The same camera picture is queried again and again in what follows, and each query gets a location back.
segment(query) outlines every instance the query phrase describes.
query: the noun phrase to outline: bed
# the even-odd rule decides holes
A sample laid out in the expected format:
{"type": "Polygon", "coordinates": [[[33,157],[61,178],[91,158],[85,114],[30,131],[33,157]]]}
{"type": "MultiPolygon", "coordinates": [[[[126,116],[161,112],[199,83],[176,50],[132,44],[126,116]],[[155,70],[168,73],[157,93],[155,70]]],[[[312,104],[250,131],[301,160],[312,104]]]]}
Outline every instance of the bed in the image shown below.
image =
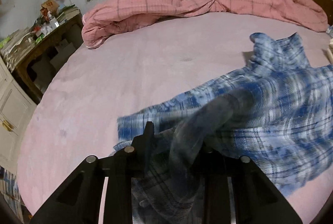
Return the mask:
{"type": "MultiPolygon", "coordinates": [[[[298,32],[311,66],[329,63],[326,33],[231,13],[169,18],[113,35],[94,50],[81,46],[49,85],[22,142],[18,183],[28,210],[34,214],[86,156],[112,153],[119,116],[243,67],[253,50],[253,32],[274,39],[298,32]]],[[[333,166],[287,198],[304,224],[329,198],[332,177],[333,166]]]]}

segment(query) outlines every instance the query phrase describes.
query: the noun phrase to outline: folded quilt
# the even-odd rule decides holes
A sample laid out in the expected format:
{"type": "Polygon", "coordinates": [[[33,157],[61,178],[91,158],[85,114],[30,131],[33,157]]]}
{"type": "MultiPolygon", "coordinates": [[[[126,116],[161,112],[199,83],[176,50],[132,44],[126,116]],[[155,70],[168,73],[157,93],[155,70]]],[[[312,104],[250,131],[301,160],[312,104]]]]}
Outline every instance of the folded quilt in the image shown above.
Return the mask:
{"type": "Polygon", "coordinates": [[[249,156],[284,196],[332,164],[333,66],[312,68],[297,33],[250,39],[248,66],[118,119],[116,150],[155,126],[149,171],[132,183],[134,223],[201,223],[203,183],[189,168],[203,142],[249,156]]]}
{"type": "Polygon", "coordinates": [[[113,34],[154,24],[162,17],[192,17],[207,12],[252,14],[326,31],[327,15],[313,0],[108,0],[82,20],[88,48],[99,47],[113,34]]]}

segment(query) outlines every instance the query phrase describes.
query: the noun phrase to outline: gold cabinet handle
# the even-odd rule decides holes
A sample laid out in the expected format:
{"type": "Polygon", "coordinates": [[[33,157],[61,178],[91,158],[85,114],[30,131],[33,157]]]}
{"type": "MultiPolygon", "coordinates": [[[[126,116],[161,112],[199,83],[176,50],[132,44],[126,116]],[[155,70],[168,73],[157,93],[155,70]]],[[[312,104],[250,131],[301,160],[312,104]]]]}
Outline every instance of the gold cabinet handle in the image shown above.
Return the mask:
{"type": "Polygon", "coordinates": [[[8,131],[8,132],[13,132],[14,126],[7,120],[4,120],[2,122],[2,126],[8,131]]]}

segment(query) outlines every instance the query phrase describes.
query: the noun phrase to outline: wooden table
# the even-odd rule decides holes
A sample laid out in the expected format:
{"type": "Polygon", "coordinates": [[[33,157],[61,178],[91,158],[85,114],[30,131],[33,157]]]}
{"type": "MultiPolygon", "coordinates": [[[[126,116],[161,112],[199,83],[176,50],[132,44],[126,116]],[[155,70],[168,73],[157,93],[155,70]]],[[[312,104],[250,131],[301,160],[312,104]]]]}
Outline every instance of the wooden table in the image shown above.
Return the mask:
{"type": "Polygon", "coordinates": [[[27,72],[28,65],[41,56],[49,47],[59,45],[62,40],[62,35],[75,24],[81,29],[83,28],[82,15],[78,14],[74,16],[44,37],[26,56],[24,56],[13,71],[13,76],[16,81],[36,104],[42,99],[43,93],[31,80],[27,72]]]}

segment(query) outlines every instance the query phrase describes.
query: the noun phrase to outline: pink blanket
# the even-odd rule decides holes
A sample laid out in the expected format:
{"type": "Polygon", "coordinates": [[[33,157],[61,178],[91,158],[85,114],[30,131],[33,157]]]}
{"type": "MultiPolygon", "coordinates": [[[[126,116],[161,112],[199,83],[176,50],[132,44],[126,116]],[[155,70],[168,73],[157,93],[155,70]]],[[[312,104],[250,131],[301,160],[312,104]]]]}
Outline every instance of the pink blanket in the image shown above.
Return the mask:
{"type": "Polygon", "coordinates": [[[193,17],[207,12],[252,14],[317,32],[327,29],[327,16],[313,0],[108,0],[83,16],[82,37],[93,49],[113,34],[152,25],[163,16],[193,17]]]}

